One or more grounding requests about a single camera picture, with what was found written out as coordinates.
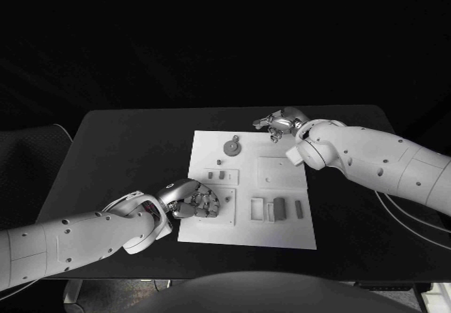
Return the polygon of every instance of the black table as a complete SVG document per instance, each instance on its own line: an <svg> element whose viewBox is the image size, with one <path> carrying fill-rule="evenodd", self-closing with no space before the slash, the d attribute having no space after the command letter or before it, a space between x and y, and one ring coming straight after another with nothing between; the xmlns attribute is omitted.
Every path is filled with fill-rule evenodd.
<svg viewBox="0 0 451 313"><path fill-rule="evenodd" d="M92 111L79 126L38 222L101 210L131 191L154 194L188 177L195 130L255 132L252 121L280 108ZM336 119L394 133L376 106L299 108L311 119ZM451 251L402 228L372 190L346 180L333 168L307 168L307 182L317 250L180 243L180 221L172 220L173 233L143 252L128 255L121 249L52 278L186 279L231 271L281 271L343 281L451 281ZM407 200L399 203L412 214L438 222L434 210ZM451 245L445 233L401 218Z"/></svg>

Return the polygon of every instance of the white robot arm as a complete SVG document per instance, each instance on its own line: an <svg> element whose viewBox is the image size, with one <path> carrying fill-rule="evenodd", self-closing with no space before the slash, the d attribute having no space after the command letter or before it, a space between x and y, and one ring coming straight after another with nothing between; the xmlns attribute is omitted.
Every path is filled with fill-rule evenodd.
<svg viewBox="0 0 451 313"><path fill-rule="evenodd" d="M347 127L326 119L309 120L286 108L257 120L268 126L277 143L284 134L296 138L287 157L296 166L303 162L320 170L337 168L358 184L412 200L451 215L451 158L402 137L365 127Z"/></svg>
<svg viewBox="0 0 451 313"><path fill-rule="evenodd" d="M190 203L177 201L189 197ZM137 191L103 211L0 231L0 291L94 263L121 247L143 251L172 232L169 211L175 218L215 218L219 208L212 190L182 179L156 197Z"/></svg>

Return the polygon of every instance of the robotic hand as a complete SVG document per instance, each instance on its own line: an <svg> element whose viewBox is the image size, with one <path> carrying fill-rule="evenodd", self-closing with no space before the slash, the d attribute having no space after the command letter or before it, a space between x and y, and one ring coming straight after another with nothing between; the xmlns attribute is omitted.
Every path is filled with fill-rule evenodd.
<svg viewBox="0 0 451 313"><path fill-rule="evenodd" d="M268 126L274 143L284 134L294 136L296 145L286 155L296 166L337 168L365 187L451 215L448 156L386 132L329 119L310 120L291 107L254 121L254 126Z"/></svg>
<svg viewBox="0 0 451 313"><path fill-rule="evenodd" d="M166 217L215 218L221 203L201 182L180 179L153 197L136 191L101 211L0 231L0 291L111 256L143 251L172 233Z"/></svg>

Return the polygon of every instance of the white board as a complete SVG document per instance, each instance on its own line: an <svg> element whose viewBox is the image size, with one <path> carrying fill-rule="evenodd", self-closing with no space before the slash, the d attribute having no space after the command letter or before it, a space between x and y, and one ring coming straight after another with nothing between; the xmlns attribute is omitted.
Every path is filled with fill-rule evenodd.
<svg viewBox="0 0 451 313"><path fill-rule="evenodd" d="M234 135L239 137L242 151L238 156L226 156L224 143L232 140ZM219 210L218 218L183 219L179 241L316 250L304 165L296 167L286 157L294 143L294 138L284 136L274 144L267 133L195 131L188 177L208 185L219 198L234 190L234 208L232 199L228 203L221 199L222 217ZM221 171L231 176L218 179ZM251 221L251 198L264 200L261 222ZM268 220L268 203L271 205L274 198L286 199L286 220ZM303 218L296 214L297 200Z"/></svg>

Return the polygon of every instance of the white rectangular piece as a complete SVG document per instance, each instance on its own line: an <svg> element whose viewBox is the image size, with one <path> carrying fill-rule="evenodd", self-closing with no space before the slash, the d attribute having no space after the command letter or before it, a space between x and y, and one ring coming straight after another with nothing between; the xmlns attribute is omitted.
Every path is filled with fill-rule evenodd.
<svg viewBox="0 0 451 313"><path fill-rule="evenodd" d="M211 185L231 185L238 186L239 170L224 170L215 168L205 168L205 181Z"/></svg>
<svg viewBox="0 0 451 313"><path fill-rule="evenodd" d="M296 167L288 158L258 158L258 188L307 188L304 167Z"/></svg>
<svg viewBox="0 0 451 313"><path fill-rule="evenodd" d="M203 225L225 225L225 226L235 226L235 200L237 200L237 190L232 188L222 188L216 185L205 185L209 187L216 194L219 199L221 208L219 214L215 218L189 218L193 227L196 227L198 223Z"/></svg>
<svg viewBox="0 0 451 313"><path fill-rule="evenodd" d="M268 222L274 223L274 203L267 203Z"/></svg>
<svg viewBox="0 0 451 313"><path fill-rule="evenodd" d="M250 219L254 222L264 221L264 199L251 198Z"/></svg>
<svg viewBox="0 0 451 313"><path fill-rule="evenodd" d="M237 156L228 156L224 153L224 144L232 140L235 135L239 137L242 151ZM235 190L235 222L225 222L225 220L231 222L225 216L231 212L226 207L231 202L225 203L221 200L218 218L199 219L193 217L180 220L179 241L316 250L304 165L296 167L286 158L286 151L294 144L293 136L284 136L274 144L265 132L195 131L188 177L212 188L218 196L222 191ZM290 171L284 171L286 179L288 181L301 180L300 183L304 182L303 187L299 186L297 189L293 189L291 185L290 188L281 188L284 182L277 185L277 188L258 186L258 158L261 157L283 159L288 162ZM212 170L218 171L215 174L221 170L237 170L237 176L239 174L238 185L211 184L208 173ZM264 222L252 222L250 219L251 198L264 200ZM271 207L274 198L286 199L287 219L270 222L268 206ZM304 218L297 218L296 200L301 202Z"/></svg>

